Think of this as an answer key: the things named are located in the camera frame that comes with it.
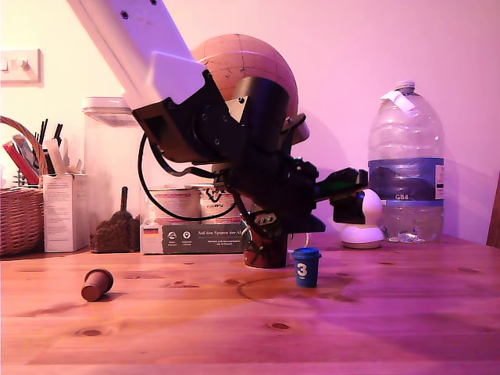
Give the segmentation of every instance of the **tan globe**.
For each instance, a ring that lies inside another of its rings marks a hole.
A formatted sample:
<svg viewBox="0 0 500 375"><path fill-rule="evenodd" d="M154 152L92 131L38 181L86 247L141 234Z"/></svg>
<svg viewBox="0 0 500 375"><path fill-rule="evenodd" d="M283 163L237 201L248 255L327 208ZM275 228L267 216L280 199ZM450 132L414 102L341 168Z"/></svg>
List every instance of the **tan globe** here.
<svg viewBox="0 0 500 375"><path fill-rule="evenodd" d="M283 56L255 37L229 34L204 41L192 51L206 65L225 100L233 98L238 81L244 77L263 77L280 84L290 95L287 115L298 110L298 91L294 74Z"/></svg>

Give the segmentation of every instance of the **black cable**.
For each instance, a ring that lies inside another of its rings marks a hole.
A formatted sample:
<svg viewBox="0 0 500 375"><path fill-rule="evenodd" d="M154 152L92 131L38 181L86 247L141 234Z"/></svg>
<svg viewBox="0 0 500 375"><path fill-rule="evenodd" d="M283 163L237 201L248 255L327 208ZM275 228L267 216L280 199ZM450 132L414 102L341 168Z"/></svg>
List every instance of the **black cable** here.
<svg viewBox="0 0 500 375"><path fill-rule="evenodd" d="M158 207L160 210L162 210L167 215L170 215L172 217L175 217L176 219L184 220L184 221L202 221L202 220L216 219L217 217L227 215L234 207L236 207L237 204L236 204L236 202L234 202L229 209L227 209L226 211L224 211L222 213L217 213L216 215L205 216L205 217L186 217L186 216L177 215L177 214L169 211L168 209L166 209L162 205L160 205L156 201L156 199L154 199L154 197L151 195L151 192L149 191L148 186L146 185L144 175L142 174L142 156L144 155L144 146L146 144L147 138L148 137L146 136L146 133L144 133L144 135L142 136L142 139L141 139L141 144L139 145L139 157L137 160L137 170L139 172L139 181L141 182L142 188L144 189L148 198L151 200L151 202L153 202L153 204L156 207Z"/></svg>
<svg viewBox="0 0 500 375"><path fill-rule="evenodd" d="M237 209L240 210L240 213L243 216L243 220L254 231L254 233L256 233L265 240L270 240L271 236L264 230L260 229L259 226L255 224L255 222L253 221L252 217L248 214L248 211L245 208L245 204L241 200L241 196L232 189L227 189L227 191L229 191L233 195L234 203L236 204Z"/></svg>
<svg viewBox="0 0 500 375"><path fill-rule="evenodd" d="M153 155L155 156L156 161L158 164L169 174L175 177L181 177L186 174L194 174L195 176L198 177L203 177L203 178L215 178L217 177L217 174L214 172L209 172L208 170L203 170L201 168L197 168L195 166L190 166L183 170L182 172L177 172L174 168L172 168L169 163L166 162L166 160L163 158L162 153L158 149L158 145L154 145L151 142L149 142L149 147L151 148L151 151Z"/></svg>

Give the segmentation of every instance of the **clear plastic container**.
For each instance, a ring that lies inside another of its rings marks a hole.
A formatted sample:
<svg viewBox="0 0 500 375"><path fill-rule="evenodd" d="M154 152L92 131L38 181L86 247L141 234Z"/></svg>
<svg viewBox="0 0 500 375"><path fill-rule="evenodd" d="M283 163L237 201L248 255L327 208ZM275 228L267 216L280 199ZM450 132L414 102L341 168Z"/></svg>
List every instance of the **clear plastic container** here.
<svg viewBox="0 0 500 375"><path fill-rule="evenodd" d="M438 115L415 83L382 97L370 131L370 188L384 203L389 241L437 241L444 222L444 139Z"/></svg>

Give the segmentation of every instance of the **small blue cup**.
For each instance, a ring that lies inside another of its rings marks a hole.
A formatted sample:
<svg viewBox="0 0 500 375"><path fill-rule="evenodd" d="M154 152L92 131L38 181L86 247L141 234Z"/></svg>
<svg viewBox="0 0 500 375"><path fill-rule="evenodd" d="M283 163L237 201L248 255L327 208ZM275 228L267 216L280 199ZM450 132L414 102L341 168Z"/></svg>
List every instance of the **small blue cup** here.
<svg viewBox="0 0 500 375"><path fill-rule="evenodd" d="M318 265L321 253L317 248L298 248L291 253L295 260L295 278L302 288L315 288L318 284Z"/></svg>

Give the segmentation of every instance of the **white box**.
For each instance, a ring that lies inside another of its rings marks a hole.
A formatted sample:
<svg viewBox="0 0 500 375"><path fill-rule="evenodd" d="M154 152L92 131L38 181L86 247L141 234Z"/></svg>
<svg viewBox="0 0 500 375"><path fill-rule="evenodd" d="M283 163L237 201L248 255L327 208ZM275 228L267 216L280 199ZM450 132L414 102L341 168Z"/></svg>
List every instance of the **white box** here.
<svg viewBox="0 0 500 375"><path fill-rule="evenodd" d="M43 181L45 252L75 252L88 246L85 175L44 176Z"/></svg>

